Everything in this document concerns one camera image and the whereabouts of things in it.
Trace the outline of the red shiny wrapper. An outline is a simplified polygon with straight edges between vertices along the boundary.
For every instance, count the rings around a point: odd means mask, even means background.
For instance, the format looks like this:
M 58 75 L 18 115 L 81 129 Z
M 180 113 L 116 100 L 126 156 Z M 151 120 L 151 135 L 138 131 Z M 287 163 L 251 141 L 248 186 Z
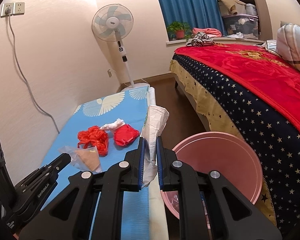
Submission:
M 130 145 L 139 135 L 140 133 L 138 130 L 134 129 L 129 124 L 124 124 L 115 130 L 114 141 L 118 146 L 125 147 Z

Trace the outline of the white printed plastic bag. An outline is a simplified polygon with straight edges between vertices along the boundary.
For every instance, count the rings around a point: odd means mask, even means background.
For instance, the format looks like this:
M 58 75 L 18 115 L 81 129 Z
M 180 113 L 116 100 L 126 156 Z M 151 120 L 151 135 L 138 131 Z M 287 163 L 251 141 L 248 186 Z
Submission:
M 147 142 L 142 187 L 147 187 L 157 174 L 156 141 L 157 137 L 161 136 L 168 117 L 169 112 L 164 107 L 149 105 L 141 131 L 141 137 Z

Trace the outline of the white tissue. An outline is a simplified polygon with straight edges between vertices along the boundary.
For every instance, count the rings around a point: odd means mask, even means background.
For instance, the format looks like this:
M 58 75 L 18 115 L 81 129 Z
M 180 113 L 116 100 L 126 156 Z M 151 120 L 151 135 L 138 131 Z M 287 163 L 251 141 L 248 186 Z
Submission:
M 109 123 L 109 124 L 104 124 L 103 126 L 100 127 L 101 130 L 103 131 L 111 131 L 114 132 L 121 126 L 125 125 L 124 120 L 118 118 L 116 121 Z

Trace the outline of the orange red plastic bag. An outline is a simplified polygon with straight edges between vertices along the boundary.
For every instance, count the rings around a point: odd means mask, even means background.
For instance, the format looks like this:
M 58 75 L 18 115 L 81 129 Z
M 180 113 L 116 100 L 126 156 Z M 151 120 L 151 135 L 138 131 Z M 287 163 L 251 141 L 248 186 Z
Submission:
M 109 136 L 108 133 L 98 126 L 89 127 L 86 131 L 80 131 L 77 135 L 78 148 L 87 149 L 96 147 L 98 154 L 105 157 L 108 154 Z

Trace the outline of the clear plastic bag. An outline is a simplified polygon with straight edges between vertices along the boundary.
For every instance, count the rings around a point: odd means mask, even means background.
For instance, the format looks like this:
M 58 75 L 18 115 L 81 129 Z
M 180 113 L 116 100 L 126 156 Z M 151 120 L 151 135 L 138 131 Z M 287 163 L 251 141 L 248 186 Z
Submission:
M 70 155 L 70 164 L 81 171 L 90 171 L 93 172 L 93 174 L 102 172 L 102 166 L 96 147 L 75 148 L 63 146 L 59 148 L 58 151 Z

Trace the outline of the pink plastic trash bin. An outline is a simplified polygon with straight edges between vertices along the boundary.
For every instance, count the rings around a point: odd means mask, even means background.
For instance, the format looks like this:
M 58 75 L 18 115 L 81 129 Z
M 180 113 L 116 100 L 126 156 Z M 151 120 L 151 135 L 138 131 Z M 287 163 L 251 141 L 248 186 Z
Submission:
M 254 150 L 242 139 L 224 132 L 192 135 L 172 149 L 179 161 L 195 171 L 218 171 L 255 204 L 261 193 L 263 174 Z

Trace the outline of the zebra striped cloth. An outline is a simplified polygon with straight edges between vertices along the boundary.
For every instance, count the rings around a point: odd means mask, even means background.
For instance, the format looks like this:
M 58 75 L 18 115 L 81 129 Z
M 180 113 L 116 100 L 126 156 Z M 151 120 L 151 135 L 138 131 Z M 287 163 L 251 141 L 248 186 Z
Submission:
M 214 40 L 205 32 L 199 31 L 194 35 L 190 42 L 187 42 L 187 47 L 204 47 L 214 45 Z

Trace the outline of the potted green plant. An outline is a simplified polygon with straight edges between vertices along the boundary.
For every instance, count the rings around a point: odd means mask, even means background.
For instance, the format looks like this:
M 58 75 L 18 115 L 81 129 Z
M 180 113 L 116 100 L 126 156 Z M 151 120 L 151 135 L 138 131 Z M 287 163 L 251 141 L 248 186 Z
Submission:
M 187 22 L 174 21 L 167 27 L 170 40 L 189 39 L 192 35 L 190 25 Z

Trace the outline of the bed with star blanket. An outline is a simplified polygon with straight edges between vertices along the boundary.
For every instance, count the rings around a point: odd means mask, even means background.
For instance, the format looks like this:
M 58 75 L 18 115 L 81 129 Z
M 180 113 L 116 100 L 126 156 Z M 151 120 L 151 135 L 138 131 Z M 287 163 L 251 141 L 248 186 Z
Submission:
M 300 237 L 300 133 L 279 112 L 221 72 L 174 53 L 170 71 L 206 116 L 212 131 L 238 136 L 258 155 L 262 212 L 283 235 Z

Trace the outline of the pink folded clothes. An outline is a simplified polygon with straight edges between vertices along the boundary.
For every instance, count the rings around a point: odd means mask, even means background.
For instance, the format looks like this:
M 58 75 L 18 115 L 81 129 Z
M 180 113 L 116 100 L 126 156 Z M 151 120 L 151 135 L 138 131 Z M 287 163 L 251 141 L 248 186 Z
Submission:
M 216 38 L 222 37 L 222 33 L 220 30 L 215 28 L 193 28 L 192 29 L 192 37 L 209 37 Z

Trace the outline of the red blanket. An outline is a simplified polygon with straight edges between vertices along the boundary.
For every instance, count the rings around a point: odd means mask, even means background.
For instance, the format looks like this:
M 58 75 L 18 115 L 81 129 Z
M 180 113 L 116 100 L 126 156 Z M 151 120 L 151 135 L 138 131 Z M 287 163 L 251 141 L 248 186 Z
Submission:
M 300 72 L 258 46 L 214 44 L 180 47 L 188 56 L 217 70 L 267 103 L 300 133 Z

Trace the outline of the white standing fan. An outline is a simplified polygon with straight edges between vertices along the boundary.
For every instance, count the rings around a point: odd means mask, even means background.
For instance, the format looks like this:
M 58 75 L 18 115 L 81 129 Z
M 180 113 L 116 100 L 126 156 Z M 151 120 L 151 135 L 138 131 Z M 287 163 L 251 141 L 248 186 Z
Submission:
M 97 38 L 102 41 L 116 43 L 117 50 L 125 65 L 126 73 L 130 81 L 130 85 L 123 90 L 150 86 L 146 81 L 142 83 L 135 83 L 130 73 L 123 39 L 130 34 L 133 29 L 133 25 L 133 14 L 127 7 L 119 3 L 105 5 L 98 9 L 91 24 L 92 31 Z

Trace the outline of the clear storage box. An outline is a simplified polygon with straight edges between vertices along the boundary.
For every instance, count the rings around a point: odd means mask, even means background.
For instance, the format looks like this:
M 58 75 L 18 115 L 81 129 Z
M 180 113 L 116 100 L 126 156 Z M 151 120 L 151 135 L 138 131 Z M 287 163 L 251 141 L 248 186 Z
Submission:
M 259 38 L 258 16 L 237 14 L 222 17 L 227 35 L 235 35 L 242 33 L 244 38 Z

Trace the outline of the blue curtain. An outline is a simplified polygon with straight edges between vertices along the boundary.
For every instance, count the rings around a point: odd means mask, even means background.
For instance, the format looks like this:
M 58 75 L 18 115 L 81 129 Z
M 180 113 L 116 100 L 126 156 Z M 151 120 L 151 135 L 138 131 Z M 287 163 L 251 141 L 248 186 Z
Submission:
M 217 0 L 159 0 L 165 25 L 187 23 L 191 28 L 214 28 L 226 34 Z

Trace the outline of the beige jacket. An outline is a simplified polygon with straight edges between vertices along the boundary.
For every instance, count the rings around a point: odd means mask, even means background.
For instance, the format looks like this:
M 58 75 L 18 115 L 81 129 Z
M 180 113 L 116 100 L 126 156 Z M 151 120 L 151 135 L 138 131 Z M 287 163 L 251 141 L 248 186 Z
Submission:
M 221 16 L 246 14 L 246 4 L 240 0 L 217 0 Z

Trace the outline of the striped pillow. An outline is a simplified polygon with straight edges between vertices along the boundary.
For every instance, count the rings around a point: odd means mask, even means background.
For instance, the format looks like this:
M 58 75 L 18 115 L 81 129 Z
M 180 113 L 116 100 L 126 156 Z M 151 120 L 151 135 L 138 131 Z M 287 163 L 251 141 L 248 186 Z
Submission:
M 277 53 L 300 72 L 300 26 L 285 24 L 277 32 Z

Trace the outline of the wall power socket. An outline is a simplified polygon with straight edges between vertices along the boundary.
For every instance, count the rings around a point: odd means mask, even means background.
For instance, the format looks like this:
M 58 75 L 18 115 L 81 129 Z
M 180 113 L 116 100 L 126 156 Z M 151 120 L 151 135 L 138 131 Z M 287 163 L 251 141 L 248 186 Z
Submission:
M 24 2 L 4 3 L 1 7 L 0 17 L 3 18 L 11 15 L 23 14 L 25 14 Z

